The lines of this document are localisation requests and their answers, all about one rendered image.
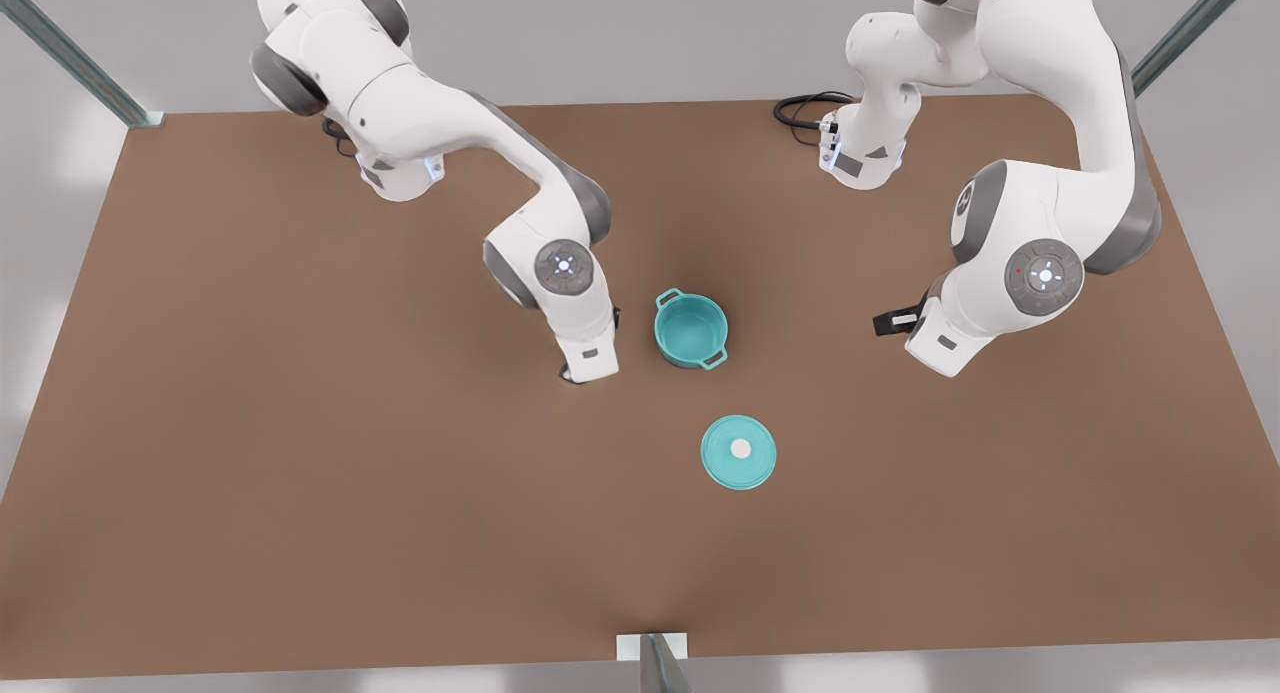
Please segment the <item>silver frame post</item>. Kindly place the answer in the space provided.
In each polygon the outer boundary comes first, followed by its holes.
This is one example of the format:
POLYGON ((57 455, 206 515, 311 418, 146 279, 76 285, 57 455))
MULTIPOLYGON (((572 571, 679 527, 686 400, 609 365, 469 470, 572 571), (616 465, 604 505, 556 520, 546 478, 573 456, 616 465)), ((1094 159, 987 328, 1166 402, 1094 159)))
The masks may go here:
POLYGON ((1134 95, 1143 95, 1238 0, 1196 0, 1133 67, 1134 95))
POLYGON ((639 662, 639 693, 692 693, 681 667, 689 658, 687 633, 621 634, 614 643, 618 661, 639 662))
POLYGON ((33 0, 0 0, 0 13, 129 128, 159 128, 164 111, 148 111, 111 78, 33 0))

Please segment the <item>teal pot lid white knob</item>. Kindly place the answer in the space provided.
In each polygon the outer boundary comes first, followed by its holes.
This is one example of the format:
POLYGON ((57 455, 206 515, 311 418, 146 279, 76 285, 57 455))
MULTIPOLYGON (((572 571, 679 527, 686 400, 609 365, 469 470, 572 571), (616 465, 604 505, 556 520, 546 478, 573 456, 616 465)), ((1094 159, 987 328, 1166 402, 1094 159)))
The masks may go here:
POLYGON ((750 491, 772 477, 777 447, 771 430, 755 418, 728 415, 705 429, 700 460, 717 484, 731 491, 750 491))

